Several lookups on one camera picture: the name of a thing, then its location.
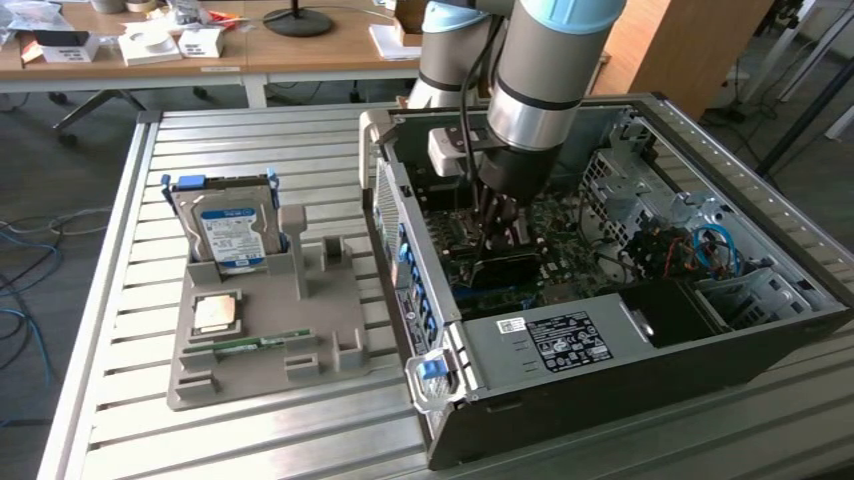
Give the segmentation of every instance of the black cylinder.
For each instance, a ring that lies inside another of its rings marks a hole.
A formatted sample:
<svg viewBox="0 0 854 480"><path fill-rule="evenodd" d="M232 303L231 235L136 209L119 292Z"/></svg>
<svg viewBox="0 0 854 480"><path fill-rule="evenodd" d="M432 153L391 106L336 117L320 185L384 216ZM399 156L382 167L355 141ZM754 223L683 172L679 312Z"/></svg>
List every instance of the black cylinder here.
<svg viewBox="0 0 854 480"><path fill-rule="evenodd" d="M514 148L490 150L478 171L480 181L526 206L546 186L559 153L560 146L542 152Z"/></svg>

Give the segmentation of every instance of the power supply label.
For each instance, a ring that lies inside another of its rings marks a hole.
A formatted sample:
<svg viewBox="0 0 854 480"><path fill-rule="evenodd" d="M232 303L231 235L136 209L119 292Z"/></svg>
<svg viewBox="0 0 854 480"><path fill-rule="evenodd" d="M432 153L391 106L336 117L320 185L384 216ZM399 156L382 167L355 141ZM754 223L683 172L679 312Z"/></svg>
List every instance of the power supply label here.
<svg viewBox="0 0 854 480"><path fill-rule="evenodd" d="M527 322L546 368L560 372L612 357L587 312Z"/></svg>

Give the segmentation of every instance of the chair wheel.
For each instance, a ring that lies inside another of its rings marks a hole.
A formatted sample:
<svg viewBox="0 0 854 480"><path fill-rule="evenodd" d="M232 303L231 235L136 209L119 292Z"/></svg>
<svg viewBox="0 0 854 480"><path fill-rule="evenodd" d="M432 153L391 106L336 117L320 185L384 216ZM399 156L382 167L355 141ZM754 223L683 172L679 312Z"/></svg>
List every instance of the chair wheel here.
<svg viewBox="0 0 854 480"><path fill-rule="evenodd" d="M68 97L65 96L64 93L56 93L56 92L51 92L48 93L48 99L56 104L56 105L65 105L68 103Z"/></svg>
<svg viewBox="0 0 854 480"><path fill-rule="evenodd" d="M64 147L73 147L77 145L77 136L71 133L60 133L56 139Z"/></svg>
<svg viewBox="0 0 854 480"><path fill-rule="evenodd" d="M199 100L207 100L208 98L211 98L211 96L208 95L208 91L201 87L192 87L192 94Z"/></svg>

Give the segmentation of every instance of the white box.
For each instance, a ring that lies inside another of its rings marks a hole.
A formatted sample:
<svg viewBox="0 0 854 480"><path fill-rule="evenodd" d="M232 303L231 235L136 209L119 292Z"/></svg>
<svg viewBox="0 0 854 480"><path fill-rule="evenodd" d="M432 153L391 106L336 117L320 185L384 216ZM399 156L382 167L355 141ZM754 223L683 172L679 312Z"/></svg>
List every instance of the white box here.
<svg viewBox="0 0 854 480"><path fill-rule="evenodd" d="M48 63L89 63L97 55L100 41L96 35L89 35L83 46L44 46L41 55Z"/></svg>
<svg viewBox="0 0 854 480"><path fill-rule="evenodd" d="M119 48L128 67L184 58L175 39L165 33L125 33L119 37Z"/></svg>
<svg viewBox="0 0 854 480"><path fill-rule="evenodd" d="M177 48L185 57L219 58L223 53L224 39L222 28L184 30L177 40Z"/></svg>

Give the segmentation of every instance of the barcode sticker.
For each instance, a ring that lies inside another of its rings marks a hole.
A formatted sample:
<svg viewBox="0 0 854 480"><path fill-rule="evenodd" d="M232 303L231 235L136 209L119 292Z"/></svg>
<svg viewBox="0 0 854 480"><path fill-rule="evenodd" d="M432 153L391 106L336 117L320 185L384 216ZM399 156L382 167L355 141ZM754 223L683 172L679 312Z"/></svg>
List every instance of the barcode sticker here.
<svg viewBox="0 0 854 480"><path fill-rule="evenodd" d="M508 318L507 320L496 320L495 325L498 325L498 331L504 333L520 332L524 331L524 318Z"/></svg>
<svg viewBox="0 0 854 480"><path fill-rule="evenodd" d="M201 67L200 70L204 73L239 72L240 71L240 67Z"/></svg>

